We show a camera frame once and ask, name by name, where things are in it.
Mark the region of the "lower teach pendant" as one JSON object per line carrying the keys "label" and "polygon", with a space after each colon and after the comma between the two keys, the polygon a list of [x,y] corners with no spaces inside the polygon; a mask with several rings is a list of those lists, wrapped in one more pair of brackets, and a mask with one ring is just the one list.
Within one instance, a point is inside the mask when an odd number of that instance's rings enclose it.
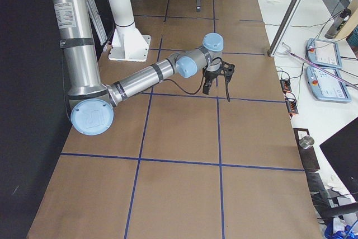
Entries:
{"label": "lower teach pendant", "polygon": [[308,86],[311,89],[313,96],[318,101],[349,103],[351,97],[344,83],[333,78],[328,73],[340,77],[337,68],[323,67],[325,72],[315,68],[307,67],[306,77]]}

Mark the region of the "upper teach pendant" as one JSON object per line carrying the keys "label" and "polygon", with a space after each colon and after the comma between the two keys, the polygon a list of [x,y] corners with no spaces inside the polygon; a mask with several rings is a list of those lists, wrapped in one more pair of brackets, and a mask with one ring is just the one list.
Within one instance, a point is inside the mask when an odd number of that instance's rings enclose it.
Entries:
{"label": "upper teach pendant", "polygon": [[307,56],[308,60],[316,65],[342,68],[340,51],[336,42],[310,38],[307,40]]}

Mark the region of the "black plate under cup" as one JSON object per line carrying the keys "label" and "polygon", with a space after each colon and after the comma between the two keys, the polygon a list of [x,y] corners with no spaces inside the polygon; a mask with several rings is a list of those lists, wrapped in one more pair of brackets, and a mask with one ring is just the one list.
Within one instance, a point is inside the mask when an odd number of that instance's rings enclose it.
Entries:
{"label": "black plate under cup", "polygon": [[317,172],[320,170],[320,166],[315,155],[313,146],[310,148],[304,149],[299,145],[299,140],[310,135],[309,130],[305,128],[293,128],[295,134],[295,140],[298,146],[298,151],[302,161],[302,165],[306,172]]}

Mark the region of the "aluminium frame post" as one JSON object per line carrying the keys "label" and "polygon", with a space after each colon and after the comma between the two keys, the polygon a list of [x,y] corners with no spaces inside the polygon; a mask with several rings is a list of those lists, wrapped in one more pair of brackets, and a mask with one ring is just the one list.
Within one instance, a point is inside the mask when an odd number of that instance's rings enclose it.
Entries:
{"label": "aluminium frame post", "polygon": [[285,34],[302,0],[291,0],[274,40],[268,50],[268,55],[274,57],[283,42]]}

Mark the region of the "teach pendant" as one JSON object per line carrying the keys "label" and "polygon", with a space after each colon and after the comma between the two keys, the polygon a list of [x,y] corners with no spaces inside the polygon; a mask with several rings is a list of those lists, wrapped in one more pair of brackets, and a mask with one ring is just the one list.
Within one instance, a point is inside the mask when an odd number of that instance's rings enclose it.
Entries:
{"label": "teach pendant", "polygon": [[351,97],[344,83],[333,78],[328,73],[340,77],[337,68],[323,67],[325,72],[315,68],[307,67],[306,77],[308,86],[311,89],[313,96],[318,101],[349,103]]}
{"label": "teach pendant", "polygon": [[307,40],[307,56],[308,60],[316,65],[342,68],[340,51],[336,42],[310,38]]}

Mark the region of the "black monitor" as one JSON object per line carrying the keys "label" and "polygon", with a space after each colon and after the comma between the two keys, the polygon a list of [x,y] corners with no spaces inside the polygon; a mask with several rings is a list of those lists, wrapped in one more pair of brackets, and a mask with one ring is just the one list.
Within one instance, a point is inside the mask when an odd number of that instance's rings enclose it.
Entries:
{"label": "black monitor", "polygon": [[357,118],[324,141],[320,148],[338,178],[357,200]]}

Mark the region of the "dark drink bottle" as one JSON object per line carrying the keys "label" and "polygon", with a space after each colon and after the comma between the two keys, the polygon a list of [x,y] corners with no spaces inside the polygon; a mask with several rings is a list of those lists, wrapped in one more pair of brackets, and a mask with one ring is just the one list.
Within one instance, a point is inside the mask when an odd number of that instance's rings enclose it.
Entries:
{"label": "dark drink bottle", "polygon": [[345,23],[348,21],[350,16],[351,16],[351,10],[349,8],[345,8],[344,10],[342,10],[339,16],[335,18],[333,24],[326,32],[325,38],[334,39],[338,35],[340,30],[343,28]]}

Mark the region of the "grabber reach tool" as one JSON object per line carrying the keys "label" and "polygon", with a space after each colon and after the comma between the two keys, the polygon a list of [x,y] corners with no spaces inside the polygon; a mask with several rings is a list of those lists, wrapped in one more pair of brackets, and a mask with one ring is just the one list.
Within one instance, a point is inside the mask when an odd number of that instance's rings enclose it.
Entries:
{"label": "grabber reach tool", "polygon": [[349,87],[352,87],[353,89],[358,90],[358,87],[355,86],[354,84],[352,84],[352,83],[350,83],[350,82],[344,80],[343,78],[341,78],[341,77],[339,77],[339,76],[336,76],[336,75],[334,75],[334,74],[332,74],[332,73],[326,71],[325,69],[323,69],[323,68],[321,68],[320,66],[318,66],[318,65],[316,65],[316,64],[314,64],[314,63],[312,63],[312,62],[310,62],[309,60],[306,60],[306,59],[304,59],[304,58],[302,58],[302,57],[300,57],[300,56],[294,54],[294,53],[291,51],[291,47],[288,46],[287,44],[285,44],[284,42],[282,42],[282,46],[286,48],[286,51],[284,52],[284,56],[289,55],[289,56],[291,56],[291,57],[297,58],[297,59],[303,61],[304,63],[306,63],[306,64],[308,64],[308,65],[310,65],[310,66],[312,66],[312,67],[314,67],[314,68],[316,68],[316,69],[319,69],[320,71],[322,71],[322,72],[328,74],[329,76],[333,77],[334,79],[336,79],[336,80],[342,82],[344,85],[348,85]]}

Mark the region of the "orange power strip near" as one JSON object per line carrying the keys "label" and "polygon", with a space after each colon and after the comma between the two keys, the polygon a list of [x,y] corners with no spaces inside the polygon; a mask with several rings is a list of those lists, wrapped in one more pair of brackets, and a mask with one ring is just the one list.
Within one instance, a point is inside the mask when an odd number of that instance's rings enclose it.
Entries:
{"label": "orange power strip near", "polygon": [[285,103],[288,113],[291,117],[299,114],[297,107],[297,99],[285,97]]}

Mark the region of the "orange power strip far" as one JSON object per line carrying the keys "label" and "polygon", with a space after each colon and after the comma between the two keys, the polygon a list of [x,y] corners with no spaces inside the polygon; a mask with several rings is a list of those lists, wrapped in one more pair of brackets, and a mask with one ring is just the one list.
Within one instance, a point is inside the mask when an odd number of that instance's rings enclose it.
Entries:
{"label": "orange power strip far", "polygon": [[280,85],[281,85],[281,89],[283,93],[288,93],[291,92],[291,82],[288,78],[286,79],[281,79],[280,80]]}

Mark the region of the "orange power strip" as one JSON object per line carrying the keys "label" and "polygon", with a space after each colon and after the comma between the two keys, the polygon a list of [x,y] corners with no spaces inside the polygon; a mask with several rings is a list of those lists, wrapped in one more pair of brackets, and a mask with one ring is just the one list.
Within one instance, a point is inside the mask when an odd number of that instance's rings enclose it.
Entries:
{"label": "orange power strip", "polygon": [[281,89],[283,93],[288,93],[291,92],[291,82],[288,78],[286,79],[281,79],[280,80],[280,85],[281,85]]}
{"label": "orange power strip", "polygon": [[291,117],[299,114],[297,107],[297,99],[285,97],[285,103],[288,113]]}

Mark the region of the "small metal cup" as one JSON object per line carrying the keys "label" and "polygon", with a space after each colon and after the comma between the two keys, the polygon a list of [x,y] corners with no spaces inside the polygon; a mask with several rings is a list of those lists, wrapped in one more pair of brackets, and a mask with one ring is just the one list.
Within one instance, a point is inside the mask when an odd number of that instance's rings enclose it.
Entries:
{"label": "small metal cup", "polygon": [[305,135],[299,139],[299,146],[302,149],[308,149],[308,148],[312,147],[313,145],[314,145],[314,139],[309,135]]}

